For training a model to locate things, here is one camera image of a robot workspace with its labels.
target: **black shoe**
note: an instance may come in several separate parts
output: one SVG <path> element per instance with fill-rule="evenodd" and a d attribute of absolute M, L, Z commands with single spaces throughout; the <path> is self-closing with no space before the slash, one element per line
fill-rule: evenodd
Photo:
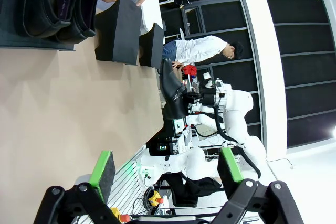
<path fill-rule="evenodd" d="M 57 40 L 61 43 L 77 44 L 96 35 L 96 5 L 97 0 L 76 0 L 71 25 L 56 34 Z"/>
<path fill-rule="evenodd" d="M 45 38 L 70 25 L 75 0 L 25 0 L 24 27 L 31 37 Z"/>

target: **metal grate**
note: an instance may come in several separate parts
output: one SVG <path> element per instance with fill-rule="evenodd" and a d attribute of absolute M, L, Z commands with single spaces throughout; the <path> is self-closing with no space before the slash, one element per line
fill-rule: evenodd
<path fill-rule="evenodd" d="M 127 163 L 125 163 L 114 177 L 114 183 L 108 199 L 108 207 L 116 207 L 122 214 L 132 214 L 133 203 L 136 199 L 142 198 L 146 187 L 141 183 L 137 160 L 142 156 L 146 147 L 143 146 Z M 144 212 L 142 200 L 138 199 L 134 203 L 134 214 Z M 79 219 L 81 224 L 92 223 L 88 216 Z"/>

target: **white pillar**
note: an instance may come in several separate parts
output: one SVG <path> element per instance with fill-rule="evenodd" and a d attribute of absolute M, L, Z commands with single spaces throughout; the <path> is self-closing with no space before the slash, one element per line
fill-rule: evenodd
<path fill-rule="evenodd" d="M 284 158 L 287 151 L 286 95 L 272 16 L 267 0 L 242 0 L 242 3 L 254 42 L 267 158 Z"/>

